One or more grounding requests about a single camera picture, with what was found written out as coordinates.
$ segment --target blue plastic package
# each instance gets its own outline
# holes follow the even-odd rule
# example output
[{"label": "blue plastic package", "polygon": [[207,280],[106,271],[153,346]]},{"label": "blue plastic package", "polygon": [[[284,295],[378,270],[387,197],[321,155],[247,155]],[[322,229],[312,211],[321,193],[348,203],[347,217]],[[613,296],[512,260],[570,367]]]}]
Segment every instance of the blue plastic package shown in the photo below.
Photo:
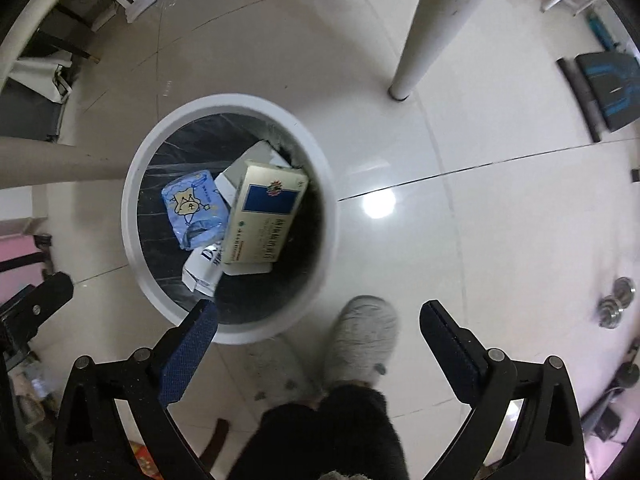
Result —
[{"label": "blue plastic package", "polygon": [[209,170],[168,183],[162,198],[180,248],[191,251],[224,238],[229,211]]}]

